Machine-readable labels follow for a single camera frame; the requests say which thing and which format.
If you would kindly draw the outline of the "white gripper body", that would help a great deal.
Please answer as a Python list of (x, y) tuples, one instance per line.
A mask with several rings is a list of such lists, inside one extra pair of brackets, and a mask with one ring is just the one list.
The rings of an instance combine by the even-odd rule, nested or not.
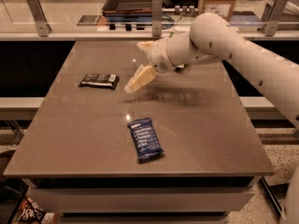
[(175, 66), (170, 62), (166, 51), (167, 39), (156, 40), (149, 47), (147, 60), (149, 64), (158, 72), (166, 73), (175, 70)]

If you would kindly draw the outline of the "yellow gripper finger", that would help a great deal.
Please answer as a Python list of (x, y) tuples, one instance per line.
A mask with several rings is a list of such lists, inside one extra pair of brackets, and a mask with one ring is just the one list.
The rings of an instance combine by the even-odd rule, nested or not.
[(142, 42), (138, 42), (136, 45), (141, 51), (149, 52), (153, 44), (154, 44), (153, 41), (142, 41)]
[(133, 93), (149, 84), (156, 78), (157, 72), (151, 65), (144, 66), (141, 64), (135, 71), (134, 75), (130, 78), (125, 85), (124, 90), (127, 93)]

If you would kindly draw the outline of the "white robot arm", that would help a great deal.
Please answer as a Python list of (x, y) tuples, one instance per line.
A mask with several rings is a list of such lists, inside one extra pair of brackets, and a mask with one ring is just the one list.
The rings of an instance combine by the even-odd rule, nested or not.
[(126, 84), (128, 93), (181, 65), (226, 61), (299, 129), (299, 65), (240, 36), (222, 17), (204, 13), (190, 30), (137, 46), (147, 54)]

